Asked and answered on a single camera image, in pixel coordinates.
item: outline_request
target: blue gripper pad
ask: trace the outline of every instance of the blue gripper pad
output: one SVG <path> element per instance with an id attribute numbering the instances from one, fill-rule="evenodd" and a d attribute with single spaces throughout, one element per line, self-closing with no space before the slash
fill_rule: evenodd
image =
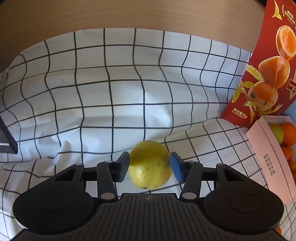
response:
<path id="1" fill-rule="evenodd" d="M 177 154 L 171 153 L 170 155 L 170 167 L 178 182 L 183 182 L 184 174 L 182 173 L 181 163 L 184 162 Z"/>

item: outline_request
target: ribbed black surface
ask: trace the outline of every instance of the ribbed black surface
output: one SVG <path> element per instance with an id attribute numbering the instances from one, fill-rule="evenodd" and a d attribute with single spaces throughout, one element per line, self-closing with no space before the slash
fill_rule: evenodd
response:
<path id="1" fill-rule="evenodd" d="M 124 194 L 115 203 L 102 204 L 84 226 L 60 235 L 23 231 L 15 241 L 239 241 L 284 240 L 274 231 L 259 235 L 228 233 L 210 223 L 195 204 L 174 194 Z"/>

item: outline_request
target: circular cover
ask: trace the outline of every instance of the circular cover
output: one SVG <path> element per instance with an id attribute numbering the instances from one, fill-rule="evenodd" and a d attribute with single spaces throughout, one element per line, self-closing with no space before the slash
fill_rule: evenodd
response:
<path id="1" fill-rule="evenodd" d="M 284 211 L 277 195 L 244 181 L 228 182 L 210 192 L 204 199 L 203 207 L 212 222 L 243 234 L 275 228 Z"/>
<path id="2" fill-rule="evenodd" d="M 14 216 L 21 225 L 31 231 L 50 234 L 79 227 L 93 210 L 92 197 L 68 182 L 29 189 L 13 205 Z"/>

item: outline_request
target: wooden surface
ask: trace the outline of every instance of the wooden surface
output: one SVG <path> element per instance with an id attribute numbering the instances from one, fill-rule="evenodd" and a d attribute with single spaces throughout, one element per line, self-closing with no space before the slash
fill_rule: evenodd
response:
<path id="1" fill-rule="evenodd" d="M 253 51 L 263 14 L 256 0 L 7 0 L 0 6 L 0 71 L 38 42 L 91 28 L 167 30 Z"/>

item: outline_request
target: lemon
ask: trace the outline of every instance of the lemon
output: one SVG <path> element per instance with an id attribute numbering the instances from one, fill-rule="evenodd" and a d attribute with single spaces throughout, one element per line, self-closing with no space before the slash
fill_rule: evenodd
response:
<path id="1" fill-rule="evenodd" d="M 170 154 L 159 142 L 142 141 L 133 147 L 129 155 L 129 175 L 132 182 L 142 189 L 156 189 L 172 175 Z"/>
<path id="2" fill-rule="evenodd" d="M 273 132 L 276 140 L 281 145 L 283 140 L 284 140 L 284 132 L 283 132 L 283 130 L 281 129 L 281 127 L 279 125 L 272 124 L 272 123 L 269 123 L 268 125 L 269 125 L 271 131 Z"/>

